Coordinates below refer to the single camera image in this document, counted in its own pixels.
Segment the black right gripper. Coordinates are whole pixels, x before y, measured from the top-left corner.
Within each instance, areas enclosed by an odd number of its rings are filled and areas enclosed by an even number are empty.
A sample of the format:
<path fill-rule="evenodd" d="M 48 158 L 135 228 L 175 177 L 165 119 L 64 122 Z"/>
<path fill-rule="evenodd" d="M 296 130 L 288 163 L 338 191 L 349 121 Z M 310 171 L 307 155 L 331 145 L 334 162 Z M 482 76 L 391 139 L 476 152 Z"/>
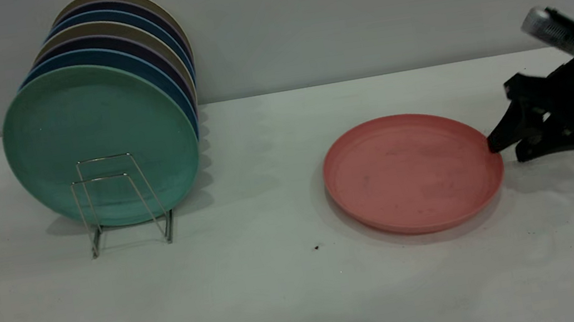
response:
<path fill-rule="evenodd" d="M 487 138 L 491 152 L 516 144 L 527 162 L 574 151 L 574 58 L 549 76 L 516 74 L 503 86 L 510 104 Z"/>

